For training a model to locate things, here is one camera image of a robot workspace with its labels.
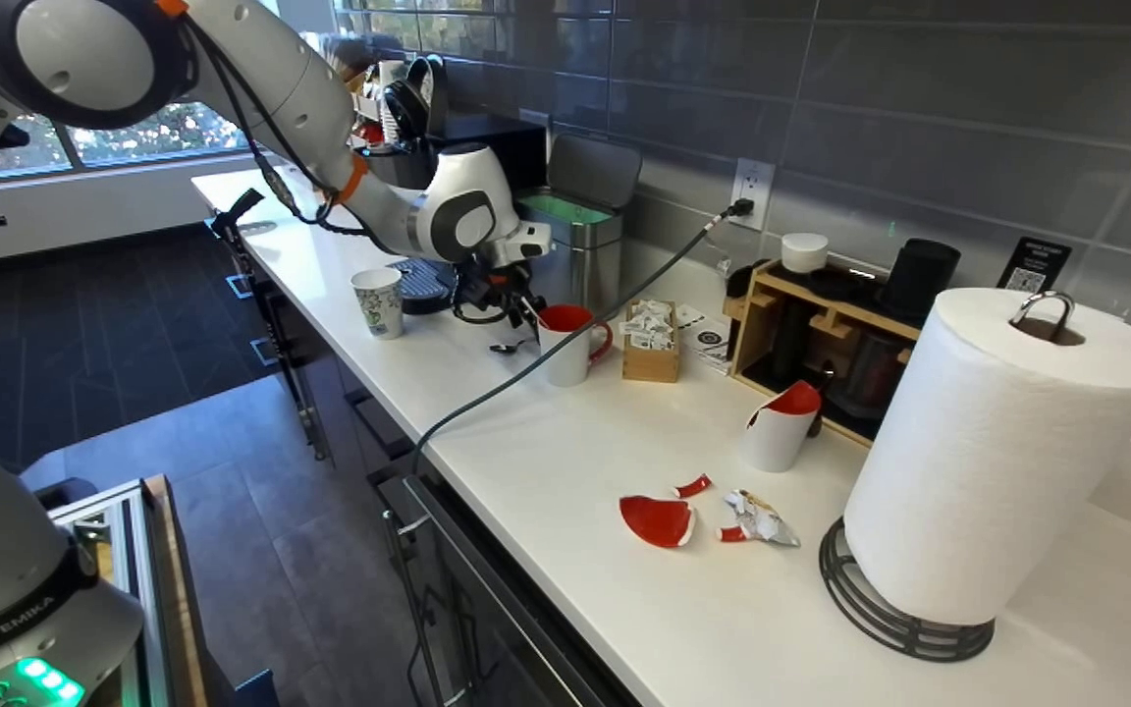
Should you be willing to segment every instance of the floor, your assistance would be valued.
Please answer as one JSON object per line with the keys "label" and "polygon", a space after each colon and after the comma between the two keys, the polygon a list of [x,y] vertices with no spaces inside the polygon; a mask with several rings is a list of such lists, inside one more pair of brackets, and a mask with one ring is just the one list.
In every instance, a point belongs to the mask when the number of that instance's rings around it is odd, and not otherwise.
{"label": "floor", "polygon": [[264,377],[224,274],[204,229],[0,260],[0,463]]}
{"label": "floor", "polygon": [[412,623],[360,482],[381,469],[368,444],[331,425],[332,463],[319,463],[288,387],[264,377],[52,453],[26,478],[170,474],[224,674],[269,669],[282,707],[402,707]]}

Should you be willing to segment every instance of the gray tile backsplash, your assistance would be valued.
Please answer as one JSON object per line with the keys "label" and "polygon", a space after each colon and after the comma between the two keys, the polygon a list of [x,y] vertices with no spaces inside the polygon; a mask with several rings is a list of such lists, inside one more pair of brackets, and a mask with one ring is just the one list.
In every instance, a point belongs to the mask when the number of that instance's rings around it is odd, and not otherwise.
{"label": "gray tile backsplash", "polygon": [[683,242],[775,160],[752,260],[781,230],[891,268],[909,234],[997,281],[1016,234],[1073,242],[1061,279],[1131,323],[1131,0],[375,0],[375,33],[442,50],[446,102],[546,111],[639,145],[628,230]]}

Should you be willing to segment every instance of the kitchen counter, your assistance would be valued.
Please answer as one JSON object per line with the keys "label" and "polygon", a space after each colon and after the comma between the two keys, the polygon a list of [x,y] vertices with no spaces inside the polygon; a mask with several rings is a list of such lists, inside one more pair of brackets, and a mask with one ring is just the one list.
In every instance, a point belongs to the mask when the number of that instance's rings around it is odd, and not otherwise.
{"label": "kitchen counter", "polygon": [[[246,185],[258,178],[196,179],[217,207]],[[493,356],[479,325],[446,313],[381,342],[349,274],[387,254],[276,205],[244,225],[251,254],[409,437],[529,363]],[[700,302],[709,279],[683,262],[665,291]],[[908,658],[852,630],[815,573],[862,453],[822,437],[792,470],[747,469],[733,437],[752,404],[703,355],[680,385],[620,382],[610,356],[570,387],[514,385],[446,425],[429,457],[639,703],[1131,703],[1131,524],[1086,508],[976,658]],[[700,528],[683,551],[625,529],[620,495],[671,495],[703,470],[716,490],[691,499]],[[768,499],[803,546],[721,546],[726,487]]]}

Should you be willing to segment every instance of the paper towel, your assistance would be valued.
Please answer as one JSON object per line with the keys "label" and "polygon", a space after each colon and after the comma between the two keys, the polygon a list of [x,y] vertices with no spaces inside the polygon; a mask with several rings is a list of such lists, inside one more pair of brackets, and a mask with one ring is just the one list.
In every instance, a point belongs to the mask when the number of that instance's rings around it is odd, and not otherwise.
{"label": "paper towel", "polygon": [[1131,325],[1076,305],[1084,346],[1051,346],[1010,325],[1023,298],[933,298],[847,495],[862,579],[909,618],[992,619],[1131,439]]}

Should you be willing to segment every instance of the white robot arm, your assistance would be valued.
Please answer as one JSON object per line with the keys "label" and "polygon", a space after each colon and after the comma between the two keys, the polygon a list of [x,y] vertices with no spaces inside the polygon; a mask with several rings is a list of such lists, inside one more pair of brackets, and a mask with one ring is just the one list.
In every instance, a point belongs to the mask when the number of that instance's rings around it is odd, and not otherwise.
{"label": "white robot arm", "polygon": [[[207,102],[302,165],[387,250],[455,260],[521,229],[502,174],[493,190],[451,185],[464,205],[429,196],[412,211],[347,149],[343,78],[258,0],[0,0],[0,130],[10,105],[111,130],[171,98]],[[0,674],[39,657],[87,691],[137,631],[135,601],[90,583],[69,537],[0,470]]]}

